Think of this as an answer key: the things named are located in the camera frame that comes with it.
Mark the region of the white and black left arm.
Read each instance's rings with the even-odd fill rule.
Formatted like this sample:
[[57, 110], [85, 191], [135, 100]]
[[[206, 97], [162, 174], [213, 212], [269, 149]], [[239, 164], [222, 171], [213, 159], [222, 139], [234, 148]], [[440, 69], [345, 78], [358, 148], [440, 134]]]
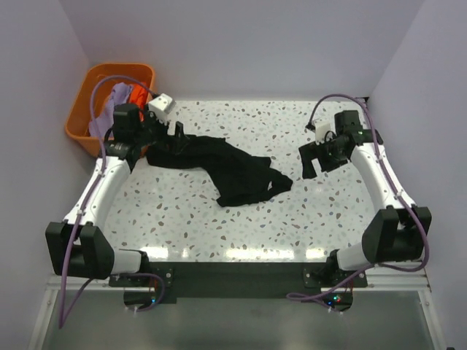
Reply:
[[106, 279], [125, 274], [135, 286], [151, 277], [147, 253], [135, 249], [115, 250], [104, 235], [104, 226], [115, 196], [131, 175], [142, 151], [163, 141], [175, 102], [162, 94], [143, 109], [121, 104], [114, 110], [113, 139], [105, 139], [92, 176], [80, 199], [60, 222], [45, 231], [56, 275]]

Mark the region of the black t shirt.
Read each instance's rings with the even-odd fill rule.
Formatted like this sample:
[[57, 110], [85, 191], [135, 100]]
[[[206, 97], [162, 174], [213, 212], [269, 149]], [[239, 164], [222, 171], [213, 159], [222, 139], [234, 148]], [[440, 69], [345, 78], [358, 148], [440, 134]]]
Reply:
[[222, 207], [260, 203], [291, 190], [293, 180], [271, 167], [271, 158], [251, 155], [223, 138], [173, 136], [147, 149], [151, 166], [171, 169], [202, 168], [210, 176]]

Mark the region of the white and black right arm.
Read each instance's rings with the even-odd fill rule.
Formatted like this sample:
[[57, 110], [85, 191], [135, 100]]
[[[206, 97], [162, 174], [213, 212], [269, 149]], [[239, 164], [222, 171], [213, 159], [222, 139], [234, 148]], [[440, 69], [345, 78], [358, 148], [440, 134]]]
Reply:
[[359, 243], [331, 253], [325, 268], [327, 282], [340, 287], [350, 279], [351, 271], [370, 265], [394, 267], [399, 262], [425, 260], [431, 212], [418, 206], [402, 187], [378, 132], [364, 127], [356, 110], [335, 114], [333, 124], [318, 120], [310, 122], [307, 128], [314, 132], [315, 140], [299, 149], [302, 177], [316, 177], [313, 160], [325, 173], [351, 163], [375, 210]]

